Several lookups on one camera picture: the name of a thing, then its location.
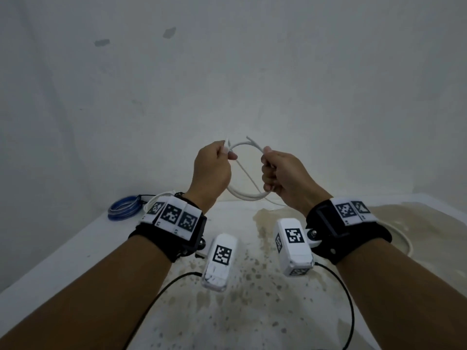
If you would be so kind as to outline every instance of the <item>white plastic housing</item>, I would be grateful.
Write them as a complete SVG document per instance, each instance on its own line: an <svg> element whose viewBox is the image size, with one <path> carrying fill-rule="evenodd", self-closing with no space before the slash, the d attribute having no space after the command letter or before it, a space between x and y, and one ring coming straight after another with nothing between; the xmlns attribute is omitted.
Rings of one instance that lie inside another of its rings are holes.
<svg viewBox="0 0 467 350"><path fill-rule="evenodd" d="M279 264L286 276L302 276L313 267L313 254L308 239L296 218L281 218L274 226L274 240Z"/></svg>
<svg viewBox="0 0 467 350"><path fill-rule="evenodd" d="M201 278L203 287L217 292L225 291L236 250L237 238L234 236L222 233L213 240Z"/></svg>

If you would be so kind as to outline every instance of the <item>forearm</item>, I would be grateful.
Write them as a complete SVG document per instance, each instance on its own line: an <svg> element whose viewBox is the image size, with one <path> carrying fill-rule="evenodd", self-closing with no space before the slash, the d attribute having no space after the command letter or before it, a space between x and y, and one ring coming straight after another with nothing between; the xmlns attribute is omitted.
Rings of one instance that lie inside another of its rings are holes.
<svg viewBox="0 0 467 350"><path fill-rule="evenodd" d="M465 348L467 299L388 242L336 266L382 349Z"/></svg>
<svg viewBox="0 0 467 350"><path fill-rule="evenodd" d="M121 349L171 262L134 236L0 339L0 349Z"/></svg>

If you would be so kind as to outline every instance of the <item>left hand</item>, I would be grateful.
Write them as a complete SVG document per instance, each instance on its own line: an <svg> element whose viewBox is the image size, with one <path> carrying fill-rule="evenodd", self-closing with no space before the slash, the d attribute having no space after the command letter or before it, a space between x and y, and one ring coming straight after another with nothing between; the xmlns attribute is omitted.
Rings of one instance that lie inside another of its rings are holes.
<svg viewBox="0 0 467 350"><path fill-rule="evenodd" d="M232 171L228 160L237 158L235 153L224 151L224 141L203 147L196 156L193 180L184 197L205 214L230 183Z"/></svg>

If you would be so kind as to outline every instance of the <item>gray stain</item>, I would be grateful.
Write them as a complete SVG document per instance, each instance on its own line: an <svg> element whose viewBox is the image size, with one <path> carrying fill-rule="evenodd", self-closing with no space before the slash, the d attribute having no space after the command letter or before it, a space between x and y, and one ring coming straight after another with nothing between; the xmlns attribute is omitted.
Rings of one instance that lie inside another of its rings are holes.
<svg viewBox="0 0 467 350"><path fill-rule="evenodd" d="M166 29L164 34L162 35L163 38L170 39L175 35L175 31L177 30L177 27L172 27L169 29Z"/></svg>
<svg viewBox="0 0 467 350"><path fill-rule="evenodd" d="M110 39L101 39L101 40L96 40L94 42L94 45L97 46L97 47L106 46L106 45L109 45L109 44L110 44Z"/></svg>

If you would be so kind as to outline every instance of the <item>hand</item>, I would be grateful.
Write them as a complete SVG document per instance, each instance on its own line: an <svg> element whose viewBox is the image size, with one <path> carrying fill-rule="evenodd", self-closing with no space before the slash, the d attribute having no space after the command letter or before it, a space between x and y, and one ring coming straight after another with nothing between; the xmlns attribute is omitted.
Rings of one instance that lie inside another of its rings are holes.
<svg viewBox="0 0 467 350"><path fill-rule="evenodd" d="M232 171L228 159L237 159L237 155L226 151L224 141L215 141L196 156L193 180L184 197L199 206L203 214L213 207L230 183Z"/></svg>
<svg viewBox="0 0 467 350"><path fill-rule="evenodd" d="M265 191L273 191L284 203L305 217L320 202L332 198L310 177L298 158L290 153L264 148L261 157Z"/></svg>

